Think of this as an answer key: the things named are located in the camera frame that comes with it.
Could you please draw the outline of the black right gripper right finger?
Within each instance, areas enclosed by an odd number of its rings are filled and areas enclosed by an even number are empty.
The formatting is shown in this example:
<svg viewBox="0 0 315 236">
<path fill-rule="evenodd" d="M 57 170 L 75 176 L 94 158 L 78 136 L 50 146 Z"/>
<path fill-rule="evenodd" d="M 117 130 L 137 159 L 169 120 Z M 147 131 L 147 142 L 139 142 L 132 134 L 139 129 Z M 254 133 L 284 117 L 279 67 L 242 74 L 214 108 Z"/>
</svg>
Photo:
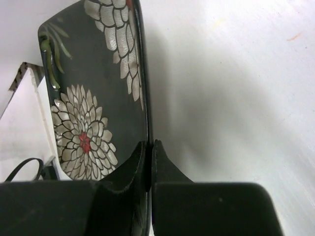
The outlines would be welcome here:
<svg viewBox="0 0 315 236">
<path fill-rule="evenodd" d="M 155 184 L 158 182 L 179 182 L 193 183 L 167 156 L 165 148 L 161 140 L 155 140 L 152 149 L 152 228 L 154 235 L 156 232 L 156 217 L 155 213 L 158 206 L 155 198 Z"/>
</svg>

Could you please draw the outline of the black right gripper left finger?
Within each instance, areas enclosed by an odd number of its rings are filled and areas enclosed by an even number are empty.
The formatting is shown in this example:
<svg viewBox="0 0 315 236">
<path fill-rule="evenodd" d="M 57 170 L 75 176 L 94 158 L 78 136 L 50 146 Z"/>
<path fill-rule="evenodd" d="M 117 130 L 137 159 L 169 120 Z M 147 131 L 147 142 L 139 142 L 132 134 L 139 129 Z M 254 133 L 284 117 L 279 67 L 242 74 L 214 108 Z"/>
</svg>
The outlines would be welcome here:
<svg viewBox="0 0 315 236">
<path fill-rule="evenodd" d="M 146 150 L 147 143 L 139 142 L 124 164 L 98 182 L 95 194 L 97 236 L 149 234 Z"/>
</svg>

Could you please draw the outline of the black square floral plate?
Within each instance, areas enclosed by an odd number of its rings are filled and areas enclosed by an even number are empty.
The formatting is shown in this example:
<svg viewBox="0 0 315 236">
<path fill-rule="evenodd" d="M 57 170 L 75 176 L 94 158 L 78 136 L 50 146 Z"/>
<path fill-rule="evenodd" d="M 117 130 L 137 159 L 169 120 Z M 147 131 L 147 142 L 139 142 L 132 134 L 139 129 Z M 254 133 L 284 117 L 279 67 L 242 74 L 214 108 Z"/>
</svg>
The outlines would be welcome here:
<svg viewBox="0 0 315 236">
<path fill-rule="evenodd" d="M 137 0 L 80 0 L 38 29 L 60 180 L 98 183 L 152 136 Z M 86 224 L 95 234 L 95 207 Z"/>
</svg>

